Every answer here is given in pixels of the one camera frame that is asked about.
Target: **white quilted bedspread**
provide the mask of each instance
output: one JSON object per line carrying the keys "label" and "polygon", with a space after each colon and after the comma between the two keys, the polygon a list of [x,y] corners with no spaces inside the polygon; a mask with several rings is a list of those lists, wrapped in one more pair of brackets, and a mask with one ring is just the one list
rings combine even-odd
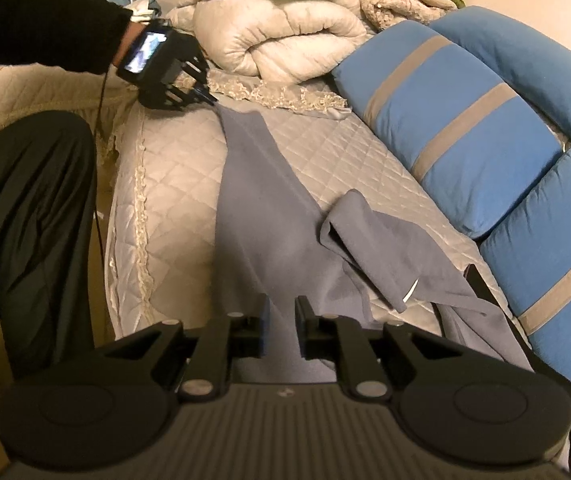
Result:
{"label": "white quilted bedspread", "polygon": [[[450,225],[355,115],[333,121],[220,99],[237,110],[261,111],[281,152],[322,208],[351,188],[360,190],[374,210],[421,225],[458,269],[476,264],[505,310],[505,297],[475,243]],[[128,335],[163,319],[201,326],[211,315],[216,202],[226,161],[218,118],[205,106],[169,114],[136,105],[118,147],[106,259],[115,332]],[[411,303],[403,314],[392,313],[374,291],[371,304],[378,319],[400,318],[440,334],[428,304]]]}
{"label": "white quilted bedspread", "polygon": [[[106,81],[101,107],[102,131],[106,136],[125,121],[136,100],[136,88],[114,72],[111,70]],[[74,112],[94,127],[102,81],[103,76],[66,72],[59,67],[0,66],[0,130],[44,110]]]}

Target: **black pants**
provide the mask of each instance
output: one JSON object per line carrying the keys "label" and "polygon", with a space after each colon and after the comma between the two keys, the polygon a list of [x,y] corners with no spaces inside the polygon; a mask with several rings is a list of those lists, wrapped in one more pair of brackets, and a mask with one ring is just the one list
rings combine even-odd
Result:
{"label": "black pants", "polygon": [[88,124],[68,112],[0,131],[0,321],[16,379],[93,348],[95,161]]}

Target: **display screen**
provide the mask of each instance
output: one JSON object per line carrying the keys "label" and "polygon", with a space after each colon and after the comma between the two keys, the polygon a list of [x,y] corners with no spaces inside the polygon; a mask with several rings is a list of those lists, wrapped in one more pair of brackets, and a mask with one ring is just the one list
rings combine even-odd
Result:
{"label": "display screen", "polygon": [[141,73],[146,67],[146,63],[150,57],[152,57],[152,54],[154,54],[154,51],[157,50],[157,47],[166,39],[166,35],[161,32],[147,32],[144,44],[136,51],[136,54],[134,54],[133,58],[126,65],[126,70],[134,74]]}

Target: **gray towel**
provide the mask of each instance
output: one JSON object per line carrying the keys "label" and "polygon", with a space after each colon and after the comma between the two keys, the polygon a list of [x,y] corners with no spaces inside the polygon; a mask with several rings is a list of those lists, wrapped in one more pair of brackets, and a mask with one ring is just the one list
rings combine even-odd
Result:
{"label": "gray towel", "polygon": [[448,339],[531,369],[500,308],[475,296],[421,227],[373,212],[354,189],[324,214],[261,114],[221,105],[217,110],[228,155],[217,205],[214,305],[226,313],[248,312],[260,293],[272,301],[266,356],[237,362],[240,380],[335,380],[322,362],[301,358],[294,299],[306,295],[317,314],[376,326],[362,276],[400,312],[414,287],[413,297],[436,305]]}

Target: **comforter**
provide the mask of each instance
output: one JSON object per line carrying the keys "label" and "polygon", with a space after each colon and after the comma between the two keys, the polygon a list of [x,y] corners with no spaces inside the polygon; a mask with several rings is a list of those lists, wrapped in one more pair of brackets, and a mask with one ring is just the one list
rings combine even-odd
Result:
{"label": "comforter", "polygon": [[365,43],[359,15],[358,0],[188,0],[169,17],[226,72],[296,84]]}
{"label": "comforter", "polygon": [[365,16],[379,30],[384,30],[406,19],[427,25],[445,15],[445,10],[438,7],[428,7],[420,0],[360,1]]}

